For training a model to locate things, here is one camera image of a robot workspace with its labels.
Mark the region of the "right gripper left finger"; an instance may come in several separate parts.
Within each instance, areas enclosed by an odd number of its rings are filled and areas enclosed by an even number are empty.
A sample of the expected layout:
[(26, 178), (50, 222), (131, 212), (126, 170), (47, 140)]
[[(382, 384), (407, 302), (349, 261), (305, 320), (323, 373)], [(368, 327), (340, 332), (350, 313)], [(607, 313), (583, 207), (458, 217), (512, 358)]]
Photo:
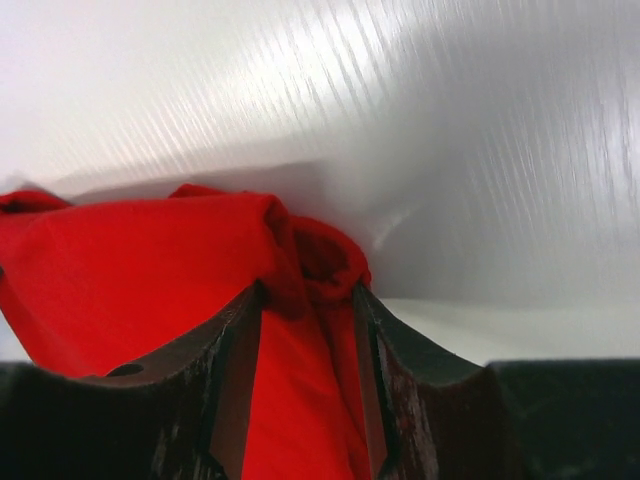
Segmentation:
[(1, 366), (5, 479), (238, 479), (264, 291), (103, 377)]

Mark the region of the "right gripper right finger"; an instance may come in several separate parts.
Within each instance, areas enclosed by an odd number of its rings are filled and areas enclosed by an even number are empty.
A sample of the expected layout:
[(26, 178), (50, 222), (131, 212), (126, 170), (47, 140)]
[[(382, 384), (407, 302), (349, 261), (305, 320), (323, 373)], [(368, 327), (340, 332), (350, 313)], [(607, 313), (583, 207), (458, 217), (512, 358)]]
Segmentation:
[(353, 291), (374, 479), (635, 479), (639, 363), (476, 365)]

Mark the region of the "red t shirt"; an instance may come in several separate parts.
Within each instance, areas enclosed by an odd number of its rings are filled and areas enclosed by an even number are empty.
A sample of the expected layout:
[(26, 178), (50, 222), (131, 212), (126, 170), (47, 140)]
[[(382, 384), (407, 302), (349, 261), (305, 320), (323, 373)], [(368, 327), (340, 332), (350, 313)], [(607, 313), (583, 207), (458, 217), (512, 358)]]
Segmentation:
[(1, 310), (57, 373), (105, 374), (263, 283), (247, 479), (369, 477), (352, 292), (370, 279), (348, 236), (271, 194), (186, 184), (85, 206), (1, 199)]

